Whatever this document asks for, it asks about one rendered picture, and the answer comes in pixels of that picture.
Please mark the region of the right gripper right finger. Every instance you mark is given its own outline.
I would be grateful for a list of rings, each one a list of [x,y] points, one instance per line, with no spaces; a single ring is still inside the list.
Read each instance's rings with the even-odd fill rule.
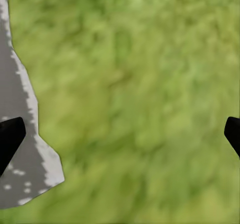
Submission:
[[[240,157],[240,119],[229,117],[225,125],[224,134]]]

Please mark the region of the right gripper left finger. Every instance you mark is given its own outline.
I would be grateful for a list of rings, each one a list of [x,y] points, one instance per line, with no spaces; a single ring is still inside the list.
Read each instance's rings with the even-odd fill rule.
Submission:
[[[21,117],[0,122],[0,177],[25,136],[26,128]]]

